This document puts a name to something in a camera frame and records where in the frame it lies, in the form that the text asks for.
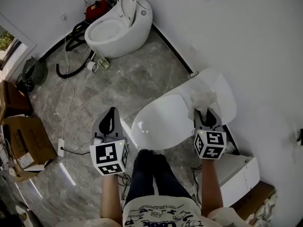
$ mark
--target white t-shirt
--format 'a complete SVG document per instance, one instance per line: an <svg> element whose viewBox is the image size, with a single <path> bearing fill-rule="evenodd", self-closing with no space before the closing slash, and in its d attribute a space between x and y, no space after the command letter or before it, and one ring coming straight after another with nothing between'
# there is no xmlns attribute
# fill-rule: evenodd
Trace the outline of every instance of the white t-shirt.
<svg viewBox="0 0 303 227"><path fill-rule="evenodd" d="M123 212L124 227L249 227L232 208L220 208L207 218L189 198L151 195L130 201ZM109 218L89 220L84 227L121 227Z"/></svg>

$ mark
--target jeans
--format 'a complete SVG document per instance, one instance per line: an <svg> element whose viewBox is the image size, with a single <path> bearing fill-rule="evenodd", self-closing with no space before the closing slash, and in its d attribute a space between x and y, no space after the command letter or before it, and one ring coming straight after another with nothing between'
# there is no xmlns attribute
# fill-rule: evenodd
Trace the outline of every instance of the jeans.
<svg viewBox="0 0 303 227"><path fill-rule="evenodd" d="M125 204L148 195L154 195L152 176L156 179L159 195L191 198L173 174L164 155L153 155L152 151L142 149L134 161L131 186Z"/></svg>

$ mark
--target green plant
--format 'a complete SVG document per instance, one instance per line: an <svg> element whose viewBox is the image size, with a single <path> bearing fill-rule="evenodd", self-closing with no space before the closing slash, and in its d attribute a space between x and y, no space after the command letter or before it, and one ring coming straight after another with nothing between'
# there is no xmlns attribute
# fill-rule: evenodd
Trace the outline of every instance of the green plant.
<svg viewBox="0 0 303 227"><path fill-rule="evenodd" d="M6 51L14 38L15 37L12 34L5 30L0 36L0 50Z"/></svg>

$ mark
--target toilet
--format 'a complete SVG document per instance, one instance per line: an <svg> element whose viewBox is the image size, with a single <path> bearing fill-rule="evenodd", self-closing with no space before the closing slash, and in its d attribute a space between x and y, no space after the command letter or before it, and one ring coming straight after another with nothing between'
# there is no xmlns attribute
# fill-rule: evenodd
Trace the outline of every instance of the toilet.
<svg viewBox="0 0 303 227"><path fill-rule="evenodd" d="M116 58L139 49L152 26L152 9L146 0L117 0L85 32L89 47L100 56Z"/></svg>
<svg viewBox="0 0 303 227"><path fill-rule="evenodd" d="M237 113L237 106L227 81L215 69L207 68L146 105L132 124L132 138L142 148L161 150L174 147L193 135L194 122L188 118L194 91L215 92L217 100L210 107L228 124Z"/></svg>

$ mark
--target white wall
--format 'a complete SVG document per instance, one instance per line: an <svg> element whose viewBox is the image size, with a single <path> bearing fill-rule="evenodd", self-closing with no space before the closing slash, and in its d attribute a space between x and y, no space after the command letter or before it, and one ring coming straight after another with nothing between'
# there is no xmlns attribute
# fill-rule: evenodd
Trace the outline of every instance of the white wall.
<svg viewBox="0 0 303 227"><path fill-rule="evenodd" d="M258 158L277 188L273 226L303 217L303 0L148 0L154 23L195 70L217 68L238 113L230 123L242 153Z"/></svg>
<svg viewBox="0 0 303 227"><path fill-rule="evenodd" d="M0 13L36 44L31 55L37 59L85 18L85 10L83 0L0 0ZM60 19L64 13L67 22Z"/></svg>

